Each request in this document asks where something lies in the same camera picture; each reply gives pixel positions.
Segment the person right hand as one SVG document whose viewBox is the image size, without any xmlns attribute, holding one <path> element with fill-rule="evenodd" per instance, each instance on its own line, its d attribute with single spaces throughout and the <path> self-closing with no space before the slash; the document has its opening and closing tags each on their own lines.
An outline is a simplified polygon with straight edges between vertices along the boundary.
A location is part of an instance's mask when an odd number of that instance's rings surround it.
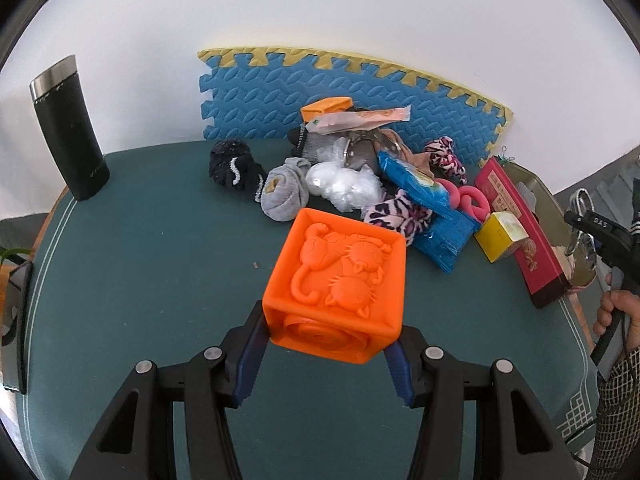
<svg viewBox="0 0 640 480">
<path fill-rule="evenodd" d="M 613 322 L 614 313 L 625 313 L 630 322 L 626 336 L 626 348 L 633 352 L 640 344 L 640 299 L 628 290 L 610 290 L 605 292 L 600 300 L 597 310 L 597 321 L 593 325 L 593 331 L 597 336 L 602 336 L 608 326 Z"/>
</svg>

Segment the patterned sleeve forearm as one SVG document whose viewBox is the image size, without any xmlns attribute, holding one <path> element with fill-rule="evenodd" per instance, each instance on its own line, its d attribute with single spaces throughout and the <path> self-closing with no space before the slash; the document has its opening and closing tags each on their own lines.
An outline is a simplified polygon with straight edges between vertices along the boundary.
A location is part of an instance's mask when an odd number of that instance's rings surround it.
<svg viewBox="0 0 640 480">
<path fill-rule="evenodd" d="M 596 440 L 587 479 L 614 479 L 639 441 L 639 349 L 599 384 Z"/>
</svg>

